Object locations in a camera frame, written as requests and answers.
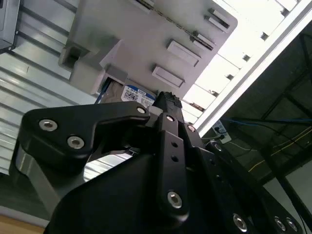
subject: label sticker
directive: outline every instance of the label sticker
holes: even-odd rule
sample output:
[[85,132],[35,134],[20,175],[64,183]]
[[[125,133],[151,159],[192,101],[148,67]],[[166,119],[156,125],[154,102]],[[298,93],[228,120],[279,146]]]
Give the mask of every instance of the label sticker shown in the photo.
[[127,85],[122,92],[121,100],[136,101],[138,103],[141,103],[145,108],[147,108],[154,103],[155,98],[133,85]]

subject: corrugated metal panel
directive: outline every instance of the corrugated metal panel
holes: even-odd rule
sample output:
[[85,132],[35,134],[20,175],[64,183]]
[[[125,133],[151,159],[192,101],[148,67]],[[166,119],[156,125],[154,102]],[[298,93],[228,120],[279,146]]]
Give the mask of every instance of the corrugated metal panel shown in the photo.
[[[59,67],[78,0],[24,0],[17,48],[0,55],[0,173],[8,174],[19,125],[32,109],[91,104],[95,98],[68,84],[70,72]],[[129,156],[90,163],[93,178]]]

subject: yellow cable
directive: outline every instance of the yellow cable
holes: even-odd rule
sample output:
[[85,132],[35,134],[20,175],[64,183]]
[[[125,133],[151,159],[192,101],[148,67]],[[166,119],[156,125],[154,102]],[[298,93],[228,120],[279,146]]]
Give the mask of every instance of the yellow cable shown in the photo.
[[[306,130],[309,130],[310,128],[311,128],[311,127],[306,128],[306,129],[303,130],[301,133],[299,133],[298,135],[294,136],[294,137],[292,138],[292,140],[296,139],[298,136],[300,136],[301,134],[303,134]],[[280,144],[278,144],[278,145],[273,146],[273,148],[276,148],[276,147],[278,147],[278,146],[284,145],[284,144],[286,144],[287,142],[290,142],[290,141],[291,141],[291,140],[287,140],[287,141],[285,141],[285,142],[283,142],[283,143],[280,143]]]
[[[304,136],[306,136],[306,135],[309,134],[310,132],[312,132],[312,129],[311,129],[310,131],[308,131],[307,133],[305,133],[304,135],[302,135],[301,137],[299,137],[298,139],[296,139],[295,142],[299,141],[301,138],[303,138]],[[287,146],[283,147],[282,149],[280,149],[280,150],[274,152],[273,154],[271,154],[271,156],[276,155],[277,153],[279,153],[279,152],[281,152],[282,150],[284,150],[284,149],[290,147],[290,146],[293,145],[293,144],[294,144],[294,142],[290,143],[289,145],[287,145]],[[256,165],[254,165],[253,167],[251,167],[251,168],[248,170],[248,172],[251,172],[255,167],[257,167],[258,165],[260,165],[261,163],[264,163],[264,162],[265,162],[265,160],[262,160],[262,161],[258,162]]]

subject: screw head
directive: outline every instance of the screw head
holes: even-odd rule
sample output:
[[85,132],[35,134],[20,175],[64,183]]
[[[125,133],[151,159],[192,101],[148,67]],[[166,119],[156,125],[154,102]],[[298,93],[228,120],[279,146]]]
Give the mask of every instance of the screw head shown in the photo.
[[146,113],[146,110],[144,110],[141,107],[137,107],[137,111],[139,111],[141,114],[145,114]]
[[282,230],[282,231],[286,231],[286,227],[285,225],[282,223],[282,221],[279,219],[279,217],[275,217],[275,223],[278,225],[278,227]]
[[78,136],[71,136],[67,139],[67,144],[73,149],[81,149],[84,146],[84,141]]
[[180,209],[182,207],[182,199],[176,192],[168,192],[167,199],[173,208]]
[[222,151],[221,146],[219,146],[218,144],[215,144],[214,147],[215,147],[218,151]]
[[167,115],[167,119],[169,120],[169,121],[171,121],[171,122],[173,122],[175,119],[174,118],[172,118],[171,116],[169,116],[169,115]]
[[290,219],[290,218],[286,218],[286,221],[288,223],[288,225],[295,231],[298,231],[297,226],[295,225],[295,223]]
[[58,128],[58,124],[53,120],[43,119],[39,122],[39,127],[44,131],[52,132]]
[[188,125],[187,127],[188,127],[188,129],[190,129],[192,132],[195,132],[195,131],[196,131],[195,127],[193,127],[192,125]]
[[243,233],[247,232],[247,225],[238,214],[233,214],[233,222]]

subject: wooden surface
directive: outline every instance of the wooden surface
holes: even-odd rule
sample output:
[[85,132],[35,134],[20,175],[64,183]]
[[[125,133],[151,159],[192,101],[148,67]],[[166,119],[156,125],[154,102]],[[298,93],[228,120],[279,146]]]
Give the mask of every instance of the wooden surface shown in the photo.
[[0,234],[42,234],[43,228],[0,215]]

